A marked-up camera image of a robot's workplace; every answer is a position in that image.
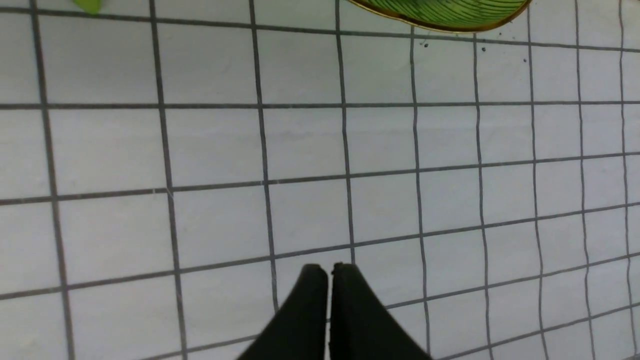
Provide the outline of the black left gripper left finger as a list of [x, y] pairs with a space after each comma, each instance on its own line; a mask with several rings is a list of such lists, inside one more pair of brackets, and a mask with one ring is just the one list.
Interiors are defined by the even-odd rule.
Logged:
[[240, 360], [322, 360], [329, 277], [318, 264], [302, 267], [290, 294]]

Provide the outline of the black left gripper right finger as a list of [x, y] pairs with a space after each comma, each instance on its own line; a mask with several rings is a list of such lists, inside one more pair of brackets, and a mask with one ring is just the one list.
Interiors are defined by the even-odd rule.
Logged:
[[357, 265], [334, 264], [329, 332], [332, 360], [430, 360], [375, 296]]

